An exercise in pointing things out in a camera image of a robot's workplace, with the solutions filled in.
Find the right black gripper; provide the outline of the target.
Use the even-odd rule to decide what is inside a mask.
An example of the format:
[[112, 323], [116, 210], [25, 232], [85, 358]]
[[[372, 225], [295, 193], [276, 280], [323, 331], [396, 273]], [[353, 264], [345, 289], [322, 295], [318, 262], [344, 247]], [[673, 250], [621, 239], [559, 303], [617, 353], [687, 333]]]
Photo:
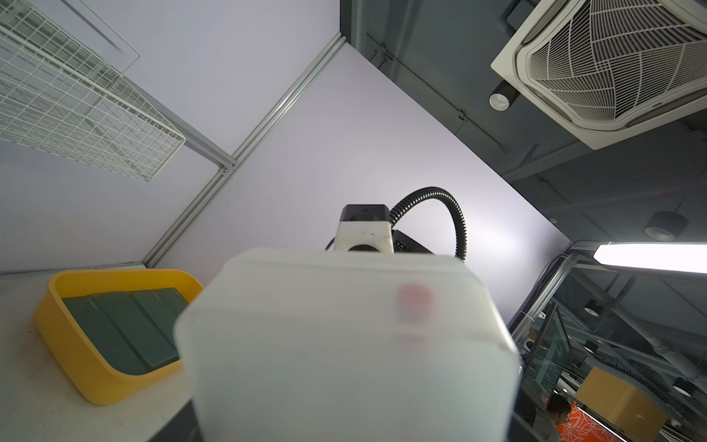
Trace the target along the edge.
[[430, 250], [425, 248], [415, 239], [407, 236], [401, 230], [394, 229], [392, 234], [393, 251], [395, 253], [424, 253], [432, 254]]

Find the clear pencil case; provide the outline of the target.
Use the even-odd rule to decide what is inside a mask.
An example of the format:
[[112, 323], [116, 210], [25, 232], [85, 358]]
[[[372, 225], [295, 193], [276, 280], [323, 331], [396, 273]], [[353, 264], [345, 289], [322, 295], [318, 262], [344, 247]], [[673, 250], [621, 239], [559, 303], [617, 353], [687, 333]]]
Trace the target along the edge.
[[503, 441], [518, 391], [517, 348], [452, 257], [249, 250], [174, 335], [207, 441]]

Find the yellow plastic storage box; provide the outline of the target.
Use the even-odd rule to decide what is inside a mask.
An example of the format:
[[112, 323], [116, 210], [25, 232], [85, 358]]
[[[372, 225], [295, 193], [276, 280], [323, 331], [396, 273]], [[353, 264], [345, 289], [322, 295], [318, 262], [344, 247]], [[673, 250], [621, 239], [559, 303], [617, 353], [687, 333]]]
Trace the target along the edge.
[[180, 270], [64, 271], [50, 278], [33, 321], [83, 397], [110, 405], [182, 368], [174, 325], [203, 289]]

